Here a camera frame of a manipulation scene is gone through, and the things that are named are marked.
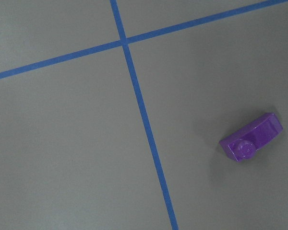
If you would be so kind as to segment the purple toy block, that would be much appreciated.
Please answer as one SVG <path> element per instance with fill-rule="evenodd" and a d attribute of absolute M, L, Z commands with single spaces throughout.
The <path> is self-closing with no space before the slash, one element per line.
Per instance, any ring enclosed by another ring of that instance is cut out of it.
<path fill-rule="evenodd" d="M 241 129 L 219 141 L 227 157 L 240 162 L 251 159 L 283 130 L 274 113 L 265 113 Z"/>

